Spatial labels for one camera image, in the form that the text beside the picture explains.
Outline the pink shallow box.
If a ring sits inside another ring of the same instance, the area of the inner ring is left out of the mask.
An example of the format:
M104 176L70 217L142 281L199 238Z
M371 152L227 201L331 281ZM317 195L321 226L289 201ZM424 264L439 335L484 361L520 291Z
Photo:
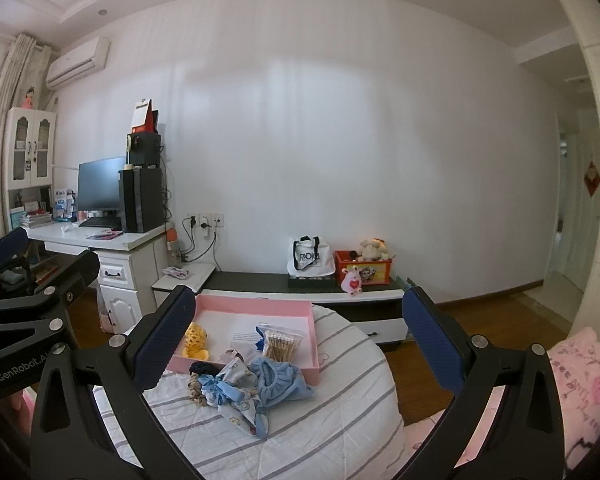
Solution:
M262 323L302 333L291 363L300 368L309 385L320 382L317 336L309 301L199 295L193 322L207 333L209 362L217 367L224 365L221 356L232 348L233 342L254 344L258 340L256 327Z

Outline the white wall socket strip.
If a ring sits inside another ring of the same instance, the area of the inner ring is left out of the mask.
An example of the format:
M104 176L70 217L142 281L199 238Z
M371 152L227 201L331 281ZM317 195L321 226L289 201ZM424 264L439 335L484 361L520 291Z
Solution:
M203 238L210 238L224 228L224 214L189 214L184 224L190 234L198 231Z

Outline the colourful packet on cabinet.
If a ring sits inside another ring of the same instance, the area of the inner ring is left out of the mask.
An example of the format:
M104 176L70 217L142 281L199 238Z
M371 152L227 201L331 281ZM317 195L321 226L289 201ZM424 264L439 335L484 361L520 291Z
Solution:
M189 270L179 268L178 266L168 266L162 270L162 274L170 276L170 278L176 278L177 280L186 280L189 276Z

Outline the black box on tower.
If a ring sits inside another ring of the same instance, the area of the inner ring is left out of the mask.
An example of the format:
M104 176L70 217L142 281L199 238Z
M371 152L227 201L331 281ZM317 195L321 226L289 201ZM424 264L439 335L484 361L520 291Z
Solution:
M137 132L126 136L126 164L152 168L160 165L161 136L156 132Z

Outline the red toy storage box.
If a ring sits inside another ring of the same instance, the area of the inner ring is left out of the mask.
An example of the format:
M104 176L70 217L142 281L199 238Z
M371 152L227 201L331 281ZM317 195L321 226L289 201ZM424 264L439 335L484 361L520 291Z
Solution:
M336 281L341 283L344 279L344 270L358 269L363 286L385 285L390 282L392 260L354 260L350 252L335 250L334 261L336 264Z

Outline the yellow crochet item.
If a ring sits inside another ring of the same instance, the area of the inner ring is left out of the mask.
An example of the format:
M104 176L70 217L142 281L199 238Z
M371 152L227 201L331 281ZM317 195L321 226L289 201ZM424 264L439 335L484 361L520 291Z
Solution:
M196 323L190 323L184 334L182 356L197 361L208 361L207 333Z

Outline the blue white package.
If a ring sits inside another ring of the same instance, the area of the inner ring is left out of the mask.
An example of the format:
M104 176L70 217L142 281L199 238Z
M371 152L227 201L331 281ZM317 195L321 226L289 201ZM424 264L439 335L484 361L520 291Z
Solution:
M76 193L71 188L54 189L54 220L76 222Z

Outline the white low side cabinet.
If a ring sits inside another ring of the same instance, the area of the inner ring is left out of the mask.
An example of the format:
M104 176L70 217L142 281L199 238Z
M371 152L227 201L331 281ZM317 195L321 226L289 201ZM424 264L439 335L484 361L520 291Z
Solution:
M178 285L186 286L195 294L199 294L204 288L204 284L211 278L211 275L215 270L216 267L212 263L187 263L178 269L178 274L176 274L176 276L163 274L163 276L151 286L156 305L160 306L163 300L165 300Z

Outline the white desk with drawers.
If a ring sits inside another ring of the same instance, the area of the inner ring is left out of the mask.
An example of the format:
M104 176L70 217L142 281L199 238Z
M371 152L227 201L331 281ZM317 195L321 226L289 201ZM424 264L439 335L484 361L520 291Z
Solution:
M99 229L79 223L47 223L27 232L50 252L72 256L85 249L95 252L105 318L114 332L124 333L143 315L157 310L152 285L168 265L166 231L172 226L168 222L145 233L123 233L111 240L96 240Z

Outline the white printed cloth blue bow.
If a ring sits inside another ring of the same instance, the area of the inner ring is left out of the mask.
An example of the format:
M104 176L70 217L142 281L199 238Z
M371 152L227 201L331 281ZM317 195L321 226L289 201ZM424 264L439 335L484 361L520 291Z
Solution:
M260 440L268 436L268 415L257 376L241 358L232 359L215 376L201 375L198 382L207 404L232 426Z

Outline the beige plush toy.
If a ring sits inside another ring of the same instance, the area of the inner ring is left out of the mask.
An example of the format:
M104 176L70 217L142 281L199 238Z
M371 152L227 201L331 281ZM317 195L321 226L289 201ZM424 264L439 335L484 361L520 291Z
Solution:
M389 260L389 251L386 243L380 238L362 240L356 250L358 261L380 261Z

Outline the black computer tower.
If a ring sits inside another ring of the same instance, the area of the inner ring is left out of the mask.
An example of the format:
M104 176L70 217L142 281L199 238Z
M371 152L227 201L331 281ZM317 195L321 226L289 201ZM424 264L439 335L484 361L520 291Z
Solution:
M119 192L119 216L124 232L145 233L166 221L159 168L120 170Z

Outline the white glass door cabinet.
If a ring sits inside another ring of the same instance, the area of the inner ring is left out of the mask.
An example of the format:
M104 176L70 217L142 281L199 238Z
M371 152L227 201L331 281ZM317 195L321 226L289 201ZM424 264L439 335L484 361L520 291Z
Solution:
M12 107L6 120L4 164L7 191L53 182L56 114Z

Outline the stack of books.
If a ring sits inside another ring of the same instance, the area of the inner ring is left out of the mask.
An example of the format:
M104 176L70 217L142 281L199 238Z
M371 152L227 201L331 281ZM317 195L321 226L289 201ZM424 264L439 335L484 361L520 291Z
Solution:
M20 226L34 229L52 221L53 215L48 211L31 211L21 217Z

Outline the black white TV stand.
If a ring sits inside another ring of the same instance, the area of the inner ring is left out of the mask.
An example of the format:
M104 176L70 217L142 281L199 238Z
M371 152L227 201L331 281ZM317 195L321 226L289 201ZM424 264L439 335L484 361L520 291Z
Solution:
M395 347L408 336L402 315L404 284L393 278L388 284L364 286L358 296L349 296L333 280L291 285L285 274L214 271L202 292L235 298L311 301L334 310L381 347Z

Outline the white striped quilt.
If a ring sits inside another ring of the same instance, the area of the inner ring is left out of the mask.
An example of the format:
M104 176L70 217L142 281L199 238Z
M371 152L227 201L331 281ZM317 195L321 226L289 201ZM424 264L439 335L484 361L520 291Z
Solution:
M314 307L320 382L308 400L268 414L266 440L190 400L188 378L166 372L144 398L207 479L390 479L407 460L396 385L382 351L341 315Z

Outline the white air conditioner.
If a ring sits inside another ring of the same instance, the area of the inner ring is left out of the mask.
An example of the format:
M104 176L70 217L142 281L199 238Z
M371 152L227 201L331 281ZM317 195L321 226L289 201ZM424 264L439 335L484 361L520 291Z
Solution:
M100 72L106 66L110 41L95 37L80 44L50 64L46 87L57 90L81 78Z

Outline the orange cap bottle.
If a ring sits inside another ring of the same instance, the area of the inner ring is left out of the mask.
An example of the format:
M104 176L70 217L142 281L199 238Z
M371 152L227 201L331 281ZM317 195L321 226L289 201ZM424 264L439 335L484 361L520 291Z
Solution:
M178 264L178 232L174 228L166 231L166 253L169 266L176 266Z

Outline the light blue terry cap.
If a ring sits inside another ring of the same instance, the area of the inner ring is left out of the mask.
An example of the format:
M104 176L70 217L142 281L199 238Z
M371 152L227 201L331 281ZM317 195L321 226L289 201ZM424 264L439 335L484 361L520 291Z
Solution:
M289 362L261 356L251 362L250 370L257 377L258 395L265 408L313 396L313 389L306 383L302 371Z

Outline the pink heart plush toy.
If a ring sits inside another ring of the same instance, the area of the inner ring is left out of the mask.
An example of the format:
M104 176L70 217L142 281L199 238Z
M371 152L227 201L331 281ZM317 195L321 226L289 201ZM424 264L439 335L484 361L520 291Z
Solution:
M362 276L356 266L342 270L341 289L349 296L356 296L362 292Z

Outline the pink floral bedding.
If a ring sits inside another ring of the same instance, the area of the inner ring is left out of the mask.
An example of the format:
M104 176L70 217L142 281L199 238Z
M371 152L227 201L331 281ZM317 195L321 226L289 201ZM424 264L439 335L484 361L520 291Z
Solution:
M576 468L600 437L600 341L592 327L559 341L547 351L554 372L565 437L565 474ZM494 421L504 387L493 388L478 428L456 466L473 460ZM418 450L441 417L437 412L404 429L407 460Z

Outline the cotton swab bag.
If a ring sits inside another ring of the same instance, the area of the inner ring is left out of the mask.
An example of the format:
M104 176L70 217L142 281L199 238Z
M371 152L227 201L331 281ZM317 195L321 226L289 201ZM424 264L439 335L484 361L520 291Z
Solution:
M267 359L276 362L291 362L300 348L306 333L283 326L261 323L256 326L260 340L257 350Z

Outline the red white calendar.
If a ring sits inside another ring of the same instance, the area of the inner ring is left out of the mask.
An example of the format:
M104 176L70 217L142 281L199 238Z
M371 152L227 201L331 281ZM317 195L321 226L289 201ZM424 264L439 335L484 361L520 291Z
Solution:
M142 99L134 104L131 122L132 133L156 132L158 112L152 109L151 99Z

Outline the navy knit scrunchie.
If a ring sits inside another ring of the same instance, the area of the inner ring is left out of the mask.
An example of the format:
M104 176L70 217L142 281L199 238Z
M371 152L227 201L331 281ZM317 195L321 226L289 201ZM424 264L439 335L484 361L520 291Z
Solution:
M219 374L220 369L213 363L207 361L194 361L190 364L188 371L190 374L195 374L197 376L209 375L215 377Z

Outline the beige stocking bundle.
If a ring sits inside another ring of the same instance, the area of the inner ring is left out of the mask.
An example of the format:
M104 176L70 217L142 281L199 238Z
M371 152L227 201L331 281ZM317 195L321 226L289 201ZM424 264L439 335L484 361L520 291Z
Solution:
M192 399L194 403L199 406L207 406L208 402L204 394L202 393L201 384L199 382L199 375L196 373L192 373L189 376L189 380L187 383L187 388L189 392L189 397Z

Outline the red door ornament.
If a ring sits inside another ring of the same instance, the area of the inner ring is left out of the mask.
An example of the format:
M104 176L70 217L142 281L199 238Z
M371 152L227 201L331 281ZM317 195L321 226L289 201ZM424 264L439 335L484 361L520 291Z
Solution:
M598 171L597 166L594 162L588 163L588 168L586 168L583 182L586 190L588 191L588 195L593 197L600 187L600 172Z

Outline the royal blue knit item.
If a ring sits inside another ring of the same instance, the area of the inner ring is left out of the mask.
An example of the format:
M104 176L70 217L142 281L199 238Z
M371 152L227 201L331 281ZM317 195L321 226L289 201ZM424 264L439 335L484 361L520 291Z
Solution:
M263 325L257 325L256 333L259 336L259 339L256 342L256 348L259 352L263 353L266 347L266 328Z

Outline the small doll figurine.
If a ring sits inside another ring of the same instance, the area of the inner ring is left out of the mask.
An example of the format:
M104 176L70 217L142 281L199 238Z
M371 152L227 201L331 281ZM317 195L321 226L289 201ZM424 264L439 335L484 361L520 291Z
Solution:
M35 96L35 88L30 87L26 94L24 95L24 99L21 103L21 107L26 110L32 110L34 105L34 96Z

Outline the black computer monitor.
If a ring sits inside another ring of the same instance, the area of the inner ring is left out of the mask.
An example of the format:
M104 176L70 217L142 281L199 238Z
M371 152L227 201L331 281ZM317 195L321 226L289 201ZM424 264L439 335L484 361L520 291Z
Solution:
M76 208L84 211L117 210L120 206L119 172L124 165L124 157L79 164Z

